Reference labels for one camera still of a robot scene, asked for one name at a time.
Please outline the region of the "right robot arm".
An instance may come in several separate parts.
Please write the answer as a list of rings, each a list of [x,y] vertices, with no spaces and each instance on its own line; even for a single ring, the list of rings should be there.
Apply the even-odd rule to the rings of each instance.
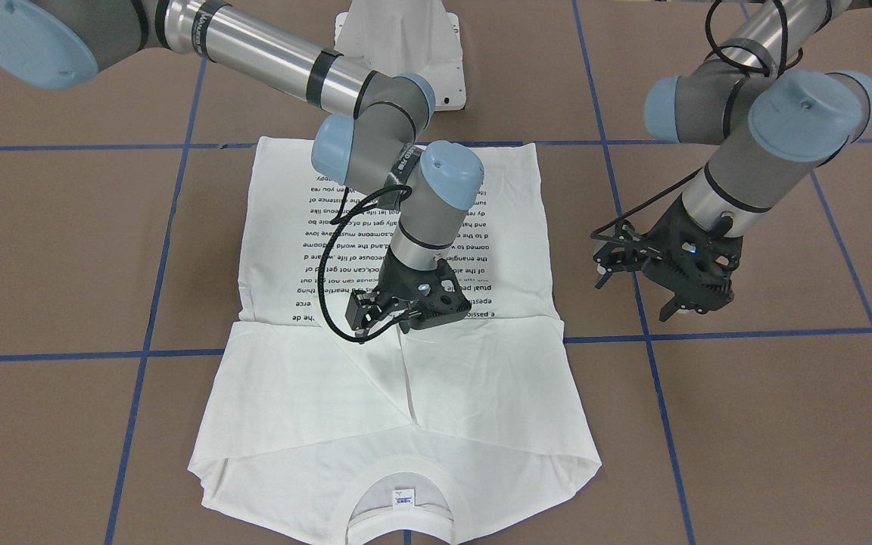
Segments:
[[[436,110],[417,73],[387,76],[257,20],[225,1],[0,1],[0,67],[31,86],[72,89],[146,48],[196,53],[328,113],[313,142],[315,170],[363,193],[340,210],[317,268],[322,316],[329,317],[325,270],[350,221],[371,210],[399,220],[377,285],[353,290],[346,308],[350,342],[460,321],[470,313],[446,255],[484,180],[470,148],[416,141]]]

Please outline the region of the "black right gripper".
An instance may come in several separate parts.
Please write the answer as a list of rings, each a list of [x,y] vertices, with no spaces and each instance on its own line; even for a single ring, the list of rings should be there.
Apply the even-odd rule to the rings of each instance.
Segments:
[[[375,291],[375,318],[394,315],[403,332],[460,321],[472,308],[445,259],[437,260],[433,270],[417,270],[385,256]]]

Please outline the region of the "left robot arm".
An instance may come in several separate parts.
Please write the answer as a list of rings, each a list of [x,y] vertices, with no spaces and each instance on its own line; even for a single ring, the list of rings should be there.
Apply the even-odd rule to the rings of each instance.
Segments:
[[[689,76],[661,79],[644,106],[657,139],[716,145],[645,235],[641,272],[671,290],[659,318],[733,300],[744,235],[817,166],[872,127],[872,79],[790,66],[848,1],[768,1]]]

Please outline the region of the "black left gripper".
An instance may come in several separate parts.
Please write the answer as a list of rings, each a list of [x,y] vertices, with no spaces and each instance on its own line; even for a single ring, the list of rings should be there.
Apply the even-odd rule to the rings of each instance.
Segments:
[[[724,213],[712,230],[703,230],[678,198],[647,232],[645,241],[659,255],[648,258],[641,272],[674,293],[659,311],[660,322],[685,310],[720,310],[734,299],[731,273],[740,265],[742,238],[727,237],[731,227],[733,218]]]

